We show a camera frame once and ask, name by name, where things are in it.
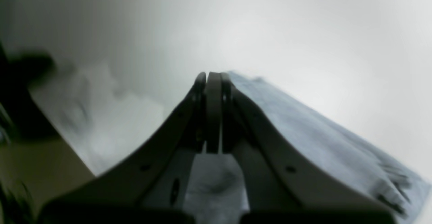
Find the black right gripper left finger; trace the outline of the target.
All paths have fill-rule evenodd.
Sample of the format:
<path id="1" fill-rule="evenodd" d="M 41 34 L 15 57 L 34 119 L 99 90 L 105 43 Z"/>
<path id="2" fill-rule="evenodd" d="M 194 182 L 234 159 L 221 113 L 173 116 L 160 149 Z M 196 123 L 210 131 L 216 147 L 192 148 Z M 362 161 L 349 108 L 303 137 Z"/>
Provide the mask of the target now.
<path id="1" fill-rule="evenodd" d="M 39 224 L 194 224 L 182 211 L 204 109 L 199 73 L 166 121 L 128 158 L 93 181 L 46 204 Z"/>

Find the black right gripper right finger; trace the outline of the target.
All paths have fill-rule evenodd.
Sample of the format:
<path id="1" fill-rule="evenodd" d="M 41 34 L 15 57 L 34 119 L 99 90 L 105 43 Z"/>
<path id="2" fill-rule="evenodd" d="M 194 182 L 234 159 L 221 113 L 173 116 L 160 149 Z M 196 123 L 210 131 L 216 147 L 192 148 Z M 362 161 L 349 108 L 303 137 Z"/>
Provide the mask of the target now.
<path id="1" fill-rule="evenodd" d="M 221 73 L 222 151 L 240 165 L 250 211 L 241 224 L 394 224 L 379 201 L 299 153 L 250 98 Z"/>

